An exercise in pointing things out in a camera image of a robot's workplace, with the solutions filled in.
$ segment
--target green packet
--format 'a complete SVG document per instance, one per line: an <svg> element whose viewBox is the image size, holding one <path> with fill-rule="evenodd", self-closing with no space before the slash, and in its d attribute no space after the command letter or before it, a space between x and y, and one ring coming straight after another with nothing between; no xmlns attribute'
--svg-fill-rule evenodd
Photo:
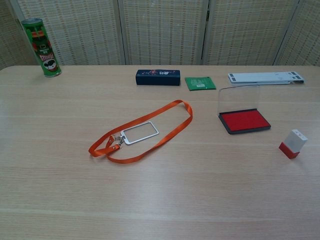
<svg viewBox="0 0 320 240"><path fill-rule="evenodd" d="M186 77L185 82L188 85L190 91L194 90L207 90L217 89L215 84L212 82L211 77Z"/></svg>

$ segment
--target orange strap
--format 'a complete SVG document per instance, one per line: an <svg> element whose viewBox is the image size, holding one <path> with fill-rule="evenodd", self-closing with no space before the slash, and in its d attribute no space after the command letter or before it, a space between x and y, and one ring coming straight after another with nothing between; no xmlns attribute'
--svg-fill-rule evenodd
<svg viewBox="0 0 320 240"><path fill-rule="evenodd" d="M178 105L180 103L184 103L184 107L185 107L186 111L189 113L190 117L188 117L187 120L185 120L183 123L181 123L179 126L177 126L174 130L172 130L168 135L166 135L163 139L161 139L156 145L154 145L148 151L145 151L144 153L140 154L139 156L135 156L135 157L131 157L131 158L116 159L116 158L113 158L110 156L113 152L118 151L121 148L121 144L119 144L119 143L112 145L112 143L116 140L116 138L113 134L118 133L124 129L128 129L130 127L141 124L141 123L175 107L176 105ZM106 155L106 157L111 162L118 163L118 164L130 164L130 163L137 162L140 159L142 159L145 155L147 155L148 153L152 152L153 150L159 148L160 146L162 146L163 144L168 142L170 139L172 139L175 135L180 133L183 129L185 129L186 126L189 125L189 123L191 123L192 118L193 118L193 112L192 112L192 108L191 108L190 104L187 103L186 101L183 101L183 100L175 100L173 102L170 102L168 105L165 105L165 106L159 108L158 110L156 110L154 112L151 112L145 116L139 117L133 121L127 122L121 126L116 127L115 129L107 132L105 135L103 135L98 141L96 141L89 148L89 153L93 157L99 157L102 155ZM97 149L107 138L109 138L109 140L107 141L105 148Z"/></svg>

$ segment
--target green can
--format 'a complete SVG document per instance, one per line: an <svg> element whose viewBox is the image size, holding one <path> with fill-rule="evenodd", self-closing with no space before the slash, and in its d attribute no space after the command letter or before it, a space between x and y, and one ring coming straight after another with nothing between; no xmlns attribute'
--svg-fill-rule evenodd
<svg viewBox="0 0 320 240"><path fill-rule="evenodd" d="M61 74L60 66L48 39L42 19L30 18L23 20L21 24L24 27L44 75L46 77L54 77Z"/></svg>

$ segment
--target red ink pad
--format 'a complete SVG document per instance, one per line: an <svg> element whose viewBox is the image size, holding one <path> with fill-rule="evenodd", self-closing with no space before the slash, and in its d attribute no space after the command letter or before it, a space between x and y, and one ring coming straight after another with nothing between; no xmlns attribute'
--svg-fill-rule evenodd
<svg viewBox="0 0 320 240"><path fill-rule="evenodd" d="M256 108L221 112L219 119L229 134L244 134L271 128L270 123Z"/></svg>

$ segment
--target clear plastic lid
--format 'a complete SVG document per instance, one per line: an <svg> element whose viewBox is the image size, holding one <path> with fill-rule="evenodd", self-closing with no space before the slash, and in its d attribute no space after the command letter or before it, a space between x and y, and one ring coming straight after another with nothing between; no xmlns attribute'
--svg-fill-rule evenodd
<svg viewBox="0 0 320 240"><path fill-rule="evenodd" d="M258 85L233 86L219 90L218 115L220 113L258 109L260 88Z"/></svg>

